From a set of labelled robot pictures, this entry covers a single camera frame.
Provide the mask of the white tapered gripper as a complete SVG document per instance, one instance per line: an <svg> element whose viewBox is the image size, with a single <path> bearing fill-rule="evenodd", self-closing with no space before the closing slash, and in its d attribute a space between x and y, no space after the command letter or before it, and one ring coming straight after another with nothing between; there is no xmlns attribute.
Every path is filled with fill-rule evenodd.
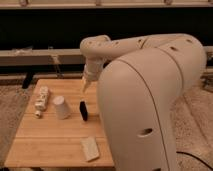
<svg viewBox="0 0 213 171"><path fill-rule="evenodd" d="M100 76L100 71L97 68L90 68L89 66L84 66L83 77L82 77L82 91L85 92L90 84L97 81Z"/></svg>

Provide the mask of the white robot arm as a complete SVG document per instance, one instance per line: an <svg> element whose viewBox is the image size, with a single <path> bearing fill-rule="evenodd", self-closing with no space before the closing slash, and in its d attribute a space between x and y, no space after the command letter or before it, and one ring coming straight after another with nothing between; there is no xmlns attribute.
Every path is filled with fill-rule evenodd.
<svg viewBox="0 0 213 171"><path fill-rule="evenodd" d="M100 35L83 39L80 51L116 171L179 171L170 109L206 67L201 42L189 34Z"/></svg>

